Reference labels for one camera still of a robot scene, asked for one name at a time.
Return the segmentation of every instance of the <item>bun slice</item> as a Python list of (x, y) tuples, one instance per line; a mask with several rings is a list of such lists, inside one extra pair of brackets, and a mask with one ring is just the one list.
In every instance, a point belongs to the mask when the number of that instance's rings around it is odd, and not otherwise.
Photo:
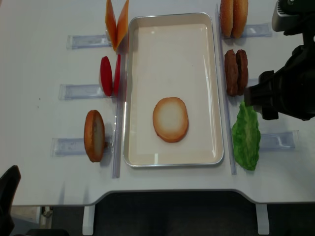
[(240, 38), (244, 31), (247, 14), (248, 14), (248, 0), (234, 0), (233, 11), (233, 29), (232, 35), (234, 38)]
[(233, 0), (221, 0), (220, 25), (223, 35), (230, 37), (233, 28)]
[(153, 111), (153, 126), (157, 135), (164, 141), (180, 141), (189, 126), (185, 103), (177, 97), (160, 100)]
[(105, 127), (97, 110), (89, 111), (85, 119), (84, 148), (90, 161), (101, 161), (105, 148)]

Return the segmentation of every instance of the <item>brown patty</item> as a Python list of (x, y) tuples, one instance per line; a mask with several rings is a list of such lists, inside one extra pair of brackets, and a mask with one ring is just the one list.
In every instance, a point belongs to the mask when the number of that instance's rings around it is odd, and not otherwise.
[(244, 50), (237, 51), (236, 61), (238, 65), (237, 95), (243, 95), (248, 82), (248, 62)]
[(224, 70), (226, 77), (226, 92), (230, 96), (237, 95), (238, 66), (233, 50), (227, 51), (224, 56)]

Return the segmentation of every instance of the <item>white tray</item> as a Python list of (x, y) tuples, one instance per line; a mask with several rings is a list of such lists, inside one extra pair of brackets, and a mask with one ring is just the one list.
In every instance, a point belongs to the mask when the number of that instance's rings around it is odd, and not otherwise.
[[(129, 25), (124, 158), (133, 167), (213, 165), (223, 158), (212, 21), (205, 13), (134, 18)], [(179, 97), (189, 117), (177, 143), (157, 136), (152, 114)]]

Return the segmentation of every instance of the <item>floor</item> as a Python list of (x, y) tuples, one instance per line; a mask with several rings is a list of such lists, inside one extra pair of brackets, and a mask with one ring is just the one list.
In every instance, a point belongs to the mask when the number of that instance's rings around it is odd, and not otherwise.
[[(83, 207), (55, 207), (53, 229), (82, 235)], [(271, 236), (315, 236), (315, 204), (268, 205)], [(255, 204), (235, 192), (115, 193), (94, 236), (256, 236)]]

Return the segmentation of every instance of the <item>plastic holder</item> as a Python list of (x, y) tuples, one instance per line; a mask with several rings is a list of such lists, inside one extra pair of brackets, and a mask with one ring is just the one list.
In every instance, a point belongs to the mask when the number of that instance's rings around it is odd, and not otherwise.
[(111, 47), (112, 44), (106, 34), (102, 35), (69, 35), (67, 39), (66, 48), (68, 50), (81, 48), (103, 48)]
[(257, 25), (245, 25), (244, 32), (241, 38), (253, 38), (253, 37), (271, 37), (272, 30), (270, 23), (257, 24)]
[[(113, 138), (105, 137), (104, 155), (112, 153)], [(53, 138), (52, 156), (79, 156), (86, 155), (84, 139)]]
[(60, 85), (59, 100), (110, 98), (100, 85)]
[(287, 131), (278, 134), (261, 134), (259, 151), (297, 150), (299, 131)]

